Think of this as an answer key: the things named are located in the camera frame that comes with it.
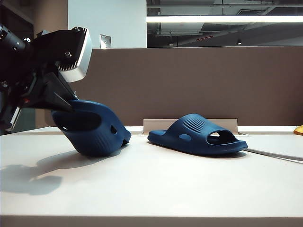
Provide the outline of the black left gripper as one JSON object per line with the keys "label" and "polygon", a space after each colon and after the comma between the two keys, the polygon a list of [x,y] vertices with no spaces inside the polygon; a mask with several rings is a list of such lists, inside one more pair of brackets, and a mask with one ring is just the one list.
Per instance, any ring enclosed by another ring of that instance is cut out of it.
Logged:
{"label": "black left gripper", "polygon": [[57,51],[0,52],[0,90],[7,94],[1,130],[13,130],[23,108],[73,111],[65,100],[77,97],[58,67]]}

